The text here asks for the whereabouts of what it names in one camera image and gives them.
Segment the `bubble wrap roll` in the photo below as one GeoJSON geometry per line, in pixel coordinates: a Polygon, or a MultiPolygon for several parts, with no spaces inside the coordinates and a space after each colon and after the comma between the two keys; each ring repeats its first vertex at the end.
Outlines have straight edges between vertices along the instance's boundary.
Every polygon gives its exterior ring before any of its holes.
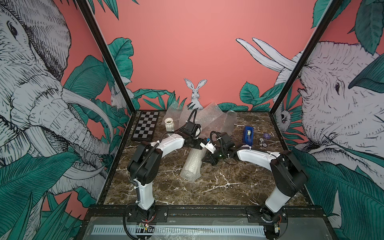
{"type": "Polygon", "coordinates": [[[231,136],[235,129],[235,123],[237,119],[237,113],[234,111],[228,111],[226,114],[226,119],[222,127],[222,132],[227,133],[231,136]]]}

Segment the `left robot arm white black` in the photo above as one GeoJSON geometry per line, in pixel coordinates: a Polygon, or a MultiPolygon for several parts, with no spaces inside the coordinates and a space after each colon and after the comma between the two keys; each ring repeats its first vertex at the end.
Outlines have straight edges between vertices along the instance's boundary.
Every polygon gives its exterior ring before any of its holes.
{"type": "Polygon", "coordinates": [[[196,123],[197,110],[192,110],[188,120],[180,128],[163,133],[155,142],[143,141],[138,146],[127,170],[130,182],[137,191],[137,206],[147,213],[155,207],[153,181],[156,178],[161,160],[167,154],[189,147],[201,150],[201,125],[196,123]]]}

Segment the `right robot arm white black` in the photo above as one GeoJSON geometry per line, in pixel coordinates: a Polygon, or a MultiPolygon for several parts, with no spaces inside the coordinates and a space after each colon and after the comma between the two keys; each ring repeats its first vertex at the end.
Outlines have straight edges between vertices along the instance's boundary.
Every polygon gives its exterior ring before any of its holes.
{"type": "Polygon", "coordinates": [[[203,139],[202,148],[207,149],[204,163],[213,166],[220,160],[238,159],[272,172],[276,187],[261,206],[258,215],[267,223],[279,219],[281,209],[299,192],[308,181],[308,174],[292,151],[270,152],[249,145],[236,146],[227,133],[217,133],[218,145],[211,139],[203,139]]]}

